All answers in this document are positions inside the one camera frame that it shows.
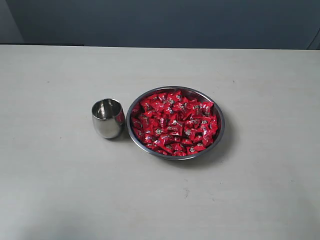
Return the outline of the stainless steel cup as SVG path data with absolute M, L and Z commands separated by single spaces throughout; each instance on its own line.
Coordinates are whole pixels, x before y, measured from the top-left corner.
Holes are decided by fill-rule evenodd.
M 93 127 L 104 139 L 115 139 L 125 129 L 125 115 L 122 105 L 115 99 L 97 101 L 91 108 Z

